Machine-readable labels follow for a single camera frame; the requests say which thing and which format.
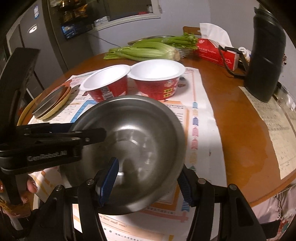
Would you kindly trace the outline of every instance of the screw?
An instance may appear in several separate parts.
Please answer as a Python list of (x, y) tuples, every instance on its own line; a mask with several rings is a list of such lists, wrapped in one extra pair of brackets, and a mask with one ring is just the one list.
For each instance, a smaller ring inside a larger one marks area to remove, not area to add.
[(203, 179), (203, 178), (199, 178), (199, 179), (197, 180), (197, 182), (198, 182), (199, 184), (205, 184), (205, 183), (206, 183), (206, 180)]
[(58, 185), (57, 187), (56, 187), (56, 191), (61, 191), (63, 189), (63, 186), (62, 185)]
[(230, 188), (231, 190), (233, 190), (233, 191), (237, 190), (237, 186), (234, 185), (234, 184), (230, 184), (230, 185), (229, 185), (229, 188)]
[(93, 185), (93, 184), (94, 184), (94, 179), (88, 179), (88, 180), (86, 181), (86, 184), (87, 184), (87, 185)]

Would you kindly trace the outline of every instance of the black thermos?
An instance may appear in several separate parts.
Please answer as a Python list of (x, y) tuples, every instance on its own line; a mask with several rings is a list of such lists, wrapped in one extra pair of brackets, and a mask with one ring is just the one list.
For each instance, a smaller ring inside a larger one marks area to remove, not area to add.
[(255, 8), (254, 42), (246, 89), (257, 99), (268, 102), (281, 73), (286, 35), (275, 17), (262, 6)]

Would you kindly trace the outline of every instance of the paper sheet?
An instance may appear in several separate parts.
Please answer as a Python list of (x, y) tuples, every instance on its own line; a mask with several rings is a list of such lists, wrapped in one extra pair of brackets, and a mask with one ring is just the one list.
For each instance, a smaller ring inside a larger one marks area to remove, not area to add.
[(283, 179), (296, 168), (296, 136), (292, 126), (274, 98), (264, 103), (252, 96), (246, 88), (240, 87), (240, 89), (267, 125), (279, 164), (280, 177)]
[[(74, 122), (84, 111), (96, 104), (77, 87), (88, 75), (86, 73), (70, 78), (73, 87), (70, 99), (61, 110), (44, 122)], [(141, 94), (133, 80), (128, 81), (128, 93)], [(226, 186), (221, 139), (198, 69), (187, 67), (180, 78), (175, 95), (163, 103), (176, 114), (183, 125), (187, 140), (186, 166), (212, 184)], [(40, 122), (43, 121), (34, 117), (30, 121)], [(56, 185), (62, 184), (61, 178), (57, 176), (57, 168), (32, 173), (37, 182), (38, 196), (43, 201)], [(181, 241), (188, 235), (194, 211), (195, 208), (189, 207), (184, 201), (176, 182), (172, 190), (168, 190), (159, 201), (142, 211), (121, 216), (100, 214), (100, 219), (108, 241)], [(220, 206), (216, 204), (211, 238), (218, 234), (219, 213)], [(75, 227), (81, 230), (76, 204), (73, 205), (73, 214)]]

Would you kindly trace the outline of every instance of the paper bowl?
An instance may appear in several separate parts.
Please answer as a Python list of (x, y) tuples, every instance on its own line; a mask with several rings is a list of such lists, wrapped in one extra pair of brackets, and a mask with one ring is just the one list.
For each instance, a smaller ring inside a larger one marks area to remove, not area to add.
[(127, 74), (131, 67), (126, 64), (113, 65), (86, 78), (80, 85), (80, 89), (86, 91), (97, 102), (112, 97), (127, 94)]
[(170, 98), (176, 91), (184, 65), (167, 59), (153, 59), (131, 67), (128, 76), (135, 80), (143, 95), (155, 100)]

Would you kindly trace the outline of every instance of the metal bowl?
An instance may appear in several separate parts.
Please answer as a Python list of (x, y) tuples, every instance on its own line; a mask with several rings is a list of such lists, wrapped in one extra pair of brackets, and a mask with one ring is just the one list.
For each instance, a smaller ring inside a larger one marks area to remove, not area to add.
[(117, 157), (119, 173), (100, 213), (139, 211), (176, 185), (185, 157), (184, 131), (164, 104), (143, 96), (112, 98), (86, 111), (71, 130), (97, 127), (107, 131), (105, 141), (84, 146), (82, 160), (61, 166), (61, 174), (66, 187), (77, 186)]
[(142, 38), (142, 39), (138, 39), (138, 40), (134, 40), (131, 42), (128, 42), (128, 45), (133, 45), (134, 43), (137, 43), (143, 39), (158, 39), (158, 38), (168, 38), (168, 37), (174, 37), (172, 35), (158, 35), (158, 36), (151, 36), (151, 37), (146, 37), (146, 38)]
[(187, 49), (187, 48), (176, 48), (176, 49), (179, 50), (180, 58), (185, 58), (189, 54), (193, 53), (192, 49)]

